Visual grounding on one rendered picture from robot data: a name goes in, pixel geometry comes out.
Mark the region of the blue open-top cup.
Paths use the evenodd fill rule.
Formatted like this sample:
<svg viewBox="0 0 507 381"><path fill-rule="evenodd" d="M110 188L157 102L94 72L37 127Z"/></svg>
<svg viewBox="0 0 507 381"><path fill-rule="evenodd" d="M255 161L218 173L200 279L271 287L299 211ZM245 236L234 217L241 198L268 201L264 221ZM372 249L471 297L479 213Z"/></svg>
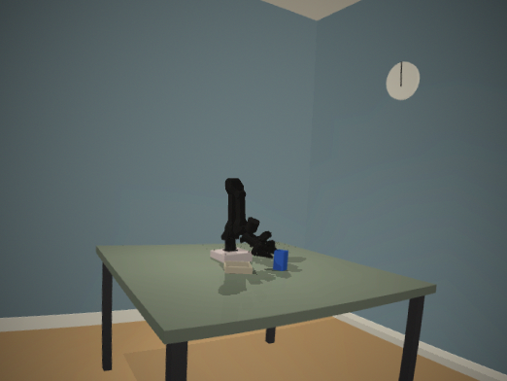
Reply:
<svg viewBox="0 0 507 381"><path fill-rule="evenodd" d="M274 251L274 264L273 269L285 271L287 270L288 251L277 250Z"/></svg>

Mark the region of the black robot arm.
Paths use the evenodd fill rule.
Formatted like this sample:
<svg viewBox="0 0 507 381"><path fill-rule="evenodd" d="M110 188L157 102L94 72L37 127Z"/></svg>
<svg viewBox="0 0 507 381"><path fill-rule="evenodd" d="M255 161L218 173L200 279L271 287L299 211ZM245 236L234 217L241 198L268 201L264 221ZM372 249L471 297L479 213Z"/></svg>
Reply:
<svg viewBox="0 0 507 381"><path fill-rule="evenodd" d="M227 178L225 190L228 193L228 222L221 235L221 240L224 240L225 250L223 251L229 253L238 251L236 250L236 239L240 239L240 243L250 243L254 236L253 233L256 233L259 226L259 220L249 217L246 221L246 192L239 178ZM242 235L241 238L239 238L240 235ZM272 233L264 231L256 238L256 241L261 243L260 241L266 241L270 237L272 237Z"/></svg>

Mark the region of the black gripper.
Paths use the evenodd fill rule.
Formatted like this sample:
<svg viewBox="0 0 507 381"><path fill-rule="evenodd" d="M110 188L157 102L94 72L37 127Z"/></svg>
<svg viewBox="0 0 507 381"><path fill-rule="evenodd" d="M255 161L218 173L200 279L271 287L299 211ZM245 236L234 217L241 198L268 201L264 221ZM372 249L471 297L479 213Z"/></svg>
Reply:
<svg viewBox="0 0 507 381"><path fill-rule="evenodd" d="M250 240L250 247L253 248L251 253L254 257L267 257L267 258L273 258L274 256L271 256L270 254L274 255L274 251L277 251L275 247L275 241L260 241L261 243L258 243L256 241L256 238L258 236L253 236ZM265 244L266 243L266 244Z"/></svg>

